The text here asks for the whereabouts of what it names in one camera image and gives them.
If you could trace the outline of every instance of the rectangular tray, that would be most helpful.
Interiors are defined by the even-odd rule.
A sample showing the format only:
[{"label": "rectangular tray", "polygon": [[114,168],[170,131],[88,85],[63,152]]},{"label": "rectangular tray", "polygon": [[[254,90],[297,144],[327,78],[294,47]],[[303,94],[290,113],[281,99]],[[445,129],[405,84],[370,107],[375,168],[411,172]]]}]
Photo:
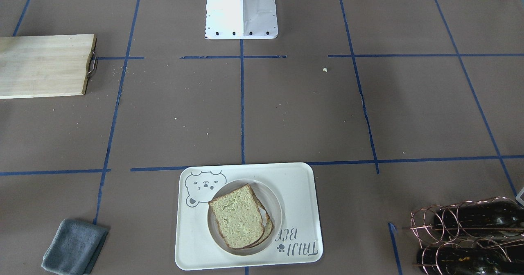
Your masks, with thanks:
[{"label": "rectangular tray", "polygon": [[[283,212],[282,225],[264,250],[248,256],[228,253],[208,227],[208,201],[223,185],[251,179],[269,187]],[[212,191],[194,182],[209,180]],[[315,262],[324,251],[313,170],[305,163],[189,167],[180,175],[174,260],[182,270]]]}]

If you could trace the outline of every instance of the bread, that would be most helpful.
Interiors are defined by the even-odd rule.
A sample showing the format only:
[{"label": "bread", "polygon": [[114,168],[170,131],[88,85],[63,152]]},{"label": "bread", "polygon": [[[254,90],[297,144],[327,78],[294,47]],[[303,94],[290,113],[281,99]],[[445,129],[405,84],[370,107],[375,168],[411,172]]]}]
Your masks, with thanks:
[{"label": "bread", "polygon": [[228,247],[249,247],[262,238],[264,225],[257,200],[251,186],[246,184],[208,202]]},{"label": "bread", "polygon": [[262,203],[260,202],[260,200],[258,200],[256,196],[255,196],[255,199],[256,199],[256,203],[258,207],[262,208],[262,210],[264,210],[264,212],[266,213],[266,226],[264,227],[264,234],[262,234],[262,237],[260,237],[258,241],[256,241],[255,243],[253,243],[250,246],[247,246],[246,248],[255,247],[263,243],[264,240],[266,240],[269,237],[269,235],[271,234],[271,232],[273,232],[273,229],[275,228],[275,225],[271,221],[271,217],[269,216],[266,208],[262,205]]}]

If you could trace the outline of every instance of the blue tape line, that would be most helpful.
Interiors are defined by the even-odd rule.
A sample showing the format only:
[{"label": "blue tape line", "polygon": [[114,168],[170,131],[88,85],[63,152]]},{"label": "blue tape line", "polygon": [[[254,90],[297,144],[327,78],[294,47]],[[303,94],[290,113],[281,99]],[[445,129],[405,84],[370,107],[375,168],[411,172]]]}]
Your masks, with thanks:
[{"label": "blue tape line", "polygon": [[482,116],[482,120],[484,121],[484,124],[486,126],[486,129],[488,131],[488,134],[490,135],[493,147],[495,149],[495,152],[497,153],[498,159],[500,160],[500,165],[502,165],[502,168],[504,170],[504,173],[506,175],[506,179],[508,180],[509,186],[511,187],[511,190],[513,191],[513,195],[517,195],[517,190],[515,189],[515,186],[513,185],[513,181],[511,180],[511,176],[509,176],[509,172],[506,168],[506,165],[504,163],[504,160],[502,156],[500,155],[500,150],[498,149],[497,143],[495,141],[495,138],[493,136],[492,130],[490,129],[490,126],[488,124],[488,121],[486,119],[486,116],[484,115],[484,112],[482,110],[481,103],[479,101],[479,98],[477,97],[477,93],[475,92],[475,88],[473,87],[473,84],[471,83],[470,76],[468,75],[468,71],[466,70],[466,66],[464,66],[464,62],[462,61],[461,54],[459,52],[459,48],[457,47],[455,43],[455,39],[453,39],[453,35],[451,35],[451,30],[449,29],[449,26],[447,25],[447,21],[444,18],[444,13],[442,12],[442,9],[440,8],[440,5],[438,4],[438,0],[434,0],[436,7],[438,9],[438,12],[440,13],[440,17],[442,18],[442,21],[444,22],[444,25],[447,30],[447,34],[449,35],[449,38],[451,40],[451,44],[453,44],[453,48],[455,48],[455,53],[457,53],[458,60],[460,62],[460,65],[462,67],[462,71],[464,72],[464,75],[466,76],[466,80],[468,80],[468,85],[470,86],[471,93],[473,94],[473,98],[475,99],[475,103],[477,104],[477,107],[479,108],[479,111]]},{"label": "blue tape line", "polygon": [[524,159],[524,154],[519,156],[502,156],[503,159]]},{"label": "blue tape line", "polygon": [[135,31],[136,17],[138,15],[138,7],[140,5],[140,0],[136,0],[135,13],[133,15],[133,22],[131,23],[131,31],[129,31],[129,40],[127,41],[127,50],[126,50],[126,59],[124,59],[124,66],[122,67],[122,75],[120,76],[120,84],[118,85],[118,94],[116,96],[115,111],[113,112],[113,121],[111,123],[111,131],[109,133],[109,140],[107,141],[107,152],[105,154],[104,160],[104,170],[102,171],[102,176],[100,177],[100,186],[97,199],[97,213],[93,219],[93,224],[97,224],[98,215],[100,212],[100,204],[102,202],[102,188],[105,183],[105,174],[107,173],[107,164],[109,163],[109,156],[111,154],[111,146],[113,144],[113,135],[115,133],[116,118],[118,117],[118,105],[120,104],[120,97],[122,96],[122,86],[124,85],[124,79],[127,71],[127,62],[129,61],[129,53],[131,51],[131,42],[133,42],[133,33]]},{"label": "blue tape line", "polygon": [[135,33],[136,16],[138,16],[138,7],[140,6],[140,0],[136,0],[135,14],[133,15],[133,23],[131,23],[131,31],[129,32],[129,40],[127,41],[126,58],[129,57],[131,52],[131,42],[133,42],[133,34]]},{"label": "blue tape line", "polygon": [[[355,57],[457,57],[458,54],[355,54]],[[460,54],[469,57],[510,57],[524,56],[524,53],[494,53],[494,54]],[[351,54],[333,54],[329,58],[352,57]]]},{"label": "blue tape line", "polygon": [[63,169],[60,171],[0,172],[0,176],[85,174],[85,173],[101,173],[101,172],[103,172],[103,169]]},{"label": "blue tape line", "polygon": [[[355,57],[455,57],[456,54],[355,54]],[[328,55],[329,58],[352,57],[352,55]]]},{"label": "blue tape line", "polygon": [[422,159],[383,159],[379,163],[401,163],[401,162],[431,162],[431,161],[464,161],[464,160],[493,160],[498,156],[463,156],[456,158],[422,158]]},{"label": "blue tape line", "polygon": [[473,56],[473,57],[508,57],[508,56],[524,56],[524,53],[494,53],[494,54],[460,54],[461,56]]},{"label": "blue tape line", "polygon": [[400,258],[398,256],[397,241],[395,240],[395,233],[397,227],[393,223],[388,223],[389,236],[391,237],[391,244],[393,245],[393,252],[395,253],[395,260],[397,261],[398,275],[402,275],[402,267],[400,266]]},{"label": "blue tape line", "polygon": [[187,169],[190,165],[183,167],[133,167],[131,172],[151,172],[151,171],[178,171]]},{"label": "blue tape line", "polygon": [[244,111],[244,40],[240,40],[240,105],[241,105],[241,151],[242,151],[242,165],[246,163],[245,155],[245,111]]},{"label": "blue tape line", "polygon": [[359,87],[359,93],[360,93],[361,100],[362,100],[362,109],[364,110],[364,117],[366,119],[367,131],[369,133],[369,143],[371,145],[371,150],[373,152],[373,159],[375,160],[375,168],[378,174],[380,171],[378,169],[377,152],[375,151],[375,144],[373,143],[373,134],[371,132],[371,125],[369,124],[369,118],[367,116],[366,102],[364,100],[364,93],[362,92],[362,86],[361,86],[361,81],[359,77],[359,70],[357,68],[357,60],[355,58],[355,52],[353,51],[353,43],[351,41],[350,27],[348,26],[348,19],[346,18],[346,9],[344,9],[344,2],[342,0],[339,0],[339,1],[340,1],[340,8],[342,9],[342,17],[344,18],[344,25],[346,26],[346,34],[348,35],[348,43],[350,45],[351,59],[353,61],[353,68],[355,69],[355,77],[357,79],[357,85]]},{"label": "blue tape line", "polygon": [[180,59],[239,59],[240,56],[184,56]]},{"label": "blue tape line", "polygon": [[27,8],[29,7],[29,2],[31,0],[26,1],[26,5],[24,6],[24,10],[22,10],[22,14],[20,15],[20,19],[18,20],[18,23],[16,24],[15,31],[13,32],[13,36],[16,36],[18,34],[18,30],[20,29],[20,25],[22,24],[22,20],[24,19],[24,16],[26,15]]},{"label": "blue tape line", "polygon": [[[502,156],[505,159],[524,159],[524,155]],[[421,158],[421,159],[382,159],[382,160],[348,160],[348,161],[311,161],[308,165],[365,165],[373,163],[409,163],[409,162],[436,162],[436,161],[469,161],[469,160],[497,160],[498,156],[458,156],[455,158]],[[178,171],[192,165],[181,167],[134,167],[131,172],[147,171]]]},{"label": "blue tape line", "polygon": [[287,58],[288,55],[250,55],[250,56],[184,56],[180,59],[267,59],[267,58]]},{"label": "blue tape line", "polygon": [[287,58],[288,55],[249,55],[245,59],[262,59],[262,58]]},{"label": "blue tape line", "polygon": [[130,56],[130,57],[97,57],[98,60],[142,60],[146,59],[143,56]]},{"label": "blue tape line", "polygon": [[349,160],[349,161],[312,161],[308,165],[360,165],[365,163],[375,163],[374,160]]}]

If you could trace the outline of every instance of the wine bottle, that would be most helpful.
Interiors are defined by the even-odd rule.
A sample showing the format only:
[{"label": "wine bottle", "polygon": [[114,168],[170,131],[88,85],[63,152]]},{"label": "wine bottle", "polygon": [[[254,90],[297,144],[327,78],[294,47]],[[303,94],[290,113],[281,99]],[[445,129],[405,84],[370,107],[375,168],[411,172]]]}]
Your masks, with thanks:
[{"label": "wine bottle", "polygon": [[[452,208],[460,222],[459,236],[516,236],[524,234],[524,209],[509,201],[467,204]],[[440,210],[434,217],[434,229],[442,231],[442,221],[449,234],[457,233],[457,219],[449,210]]]},{"label": "wine bottle", "polygon": [[417,265],[430,275],[440,275],[439,269],[444,275],[524,274],[524,264],[508,262],[501,253],[489,249],[428,247],[419,250]]},{"label": "wine bottle", "polygon": [[521,239],[513,240],[513,242],[514,243],[509,243],[509,241],[505,239],[491,239],[490,241],[481,239],[477,240],[476,244],[481,248],[492,249],[503,255],[504,252],[502,250],[504,250],[512,262],[524,263],[524,245],[520,245],[523,242]]}]

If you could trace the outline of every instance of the gray towel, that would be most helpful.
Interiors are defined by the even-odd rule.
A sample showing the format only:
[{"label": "gray towel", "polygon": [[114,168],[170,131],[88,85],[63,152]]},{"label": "gray towel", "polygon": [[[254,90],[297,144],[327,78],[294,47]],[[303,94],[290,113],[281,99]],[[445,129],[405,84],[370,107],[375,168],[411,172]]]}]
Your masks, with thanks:
[{"label": "gray towel", "polygon": [[89,274],[106,236],[106,228],[82,221],[64,220],[43,255],[42,268],[60,275]]}]

